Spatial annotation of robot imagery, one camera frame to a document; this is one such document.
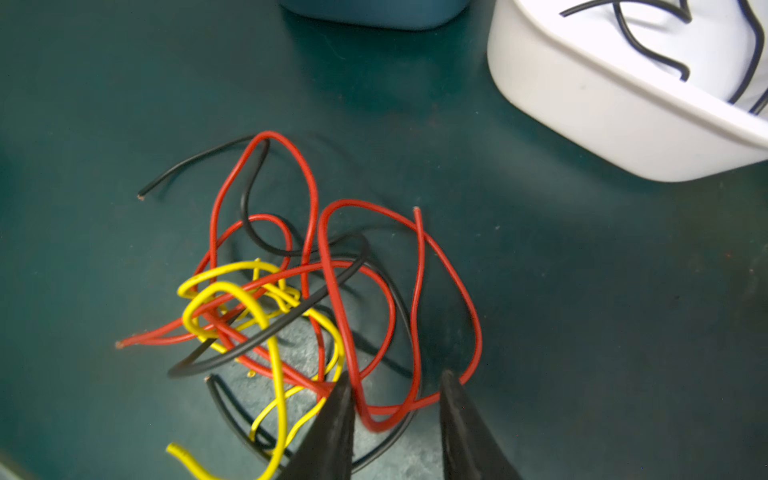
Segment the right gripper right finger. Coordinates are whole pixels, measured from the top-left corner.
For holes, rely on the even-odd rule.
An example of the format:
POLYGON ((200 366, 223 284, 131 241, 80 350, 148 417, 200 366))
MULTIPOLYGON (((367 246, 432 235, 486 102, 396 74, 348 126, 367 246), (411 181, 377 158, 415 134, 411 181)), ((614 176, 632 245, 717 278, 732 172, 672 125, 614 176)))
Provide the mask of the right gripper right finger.
POLYGON ((445 479, 522 479, 451 370, 441 375, 439 403, 445 479))

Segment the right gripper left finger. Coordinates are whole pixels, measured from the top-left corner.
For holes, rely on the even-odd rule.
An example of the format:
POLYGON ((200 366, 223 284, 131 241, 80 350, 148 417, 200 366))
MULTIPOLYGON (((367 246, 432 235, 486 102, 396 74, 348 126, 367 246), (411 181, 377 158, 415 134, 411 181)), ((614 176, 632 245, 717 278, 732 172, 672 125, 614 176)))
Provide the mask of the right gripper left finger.
POLYGON ((350 479, 354 425, 354 393, 349 375, 342 373, 298 450, 278 478, 350 479))

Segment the blue plastic bin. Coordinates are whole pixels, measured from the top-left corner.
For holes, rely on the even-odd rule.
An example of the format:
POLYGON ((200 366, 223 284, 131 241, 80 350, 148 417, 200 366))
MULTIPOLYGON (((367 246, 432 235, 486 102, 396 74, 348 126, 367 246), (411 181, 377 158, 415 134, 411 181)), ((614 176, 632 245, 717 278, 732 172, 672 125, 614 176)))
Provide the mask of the blue plastic bin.
POLYGON ((469 0, 283 0, 278 4, 296 15, 365 27, 425 31, 446 24, 469 0))

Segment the white plastic bin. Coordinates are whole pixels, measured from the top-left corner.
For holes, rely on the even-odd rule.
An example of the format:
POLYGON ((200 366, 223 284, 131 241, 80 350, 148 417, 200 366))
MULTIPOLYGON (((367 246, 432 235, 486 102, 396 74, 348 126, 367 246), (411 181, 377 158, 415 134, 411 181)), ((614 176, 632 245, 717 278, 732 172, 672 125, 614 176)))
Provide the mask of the white plastic bin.
POLYGON ((660 182, 763 162, 763 1, 499 1, 492 79, 515 107, 606 161, 660 182), (623 34, 617 16, 629 28, 623 34))

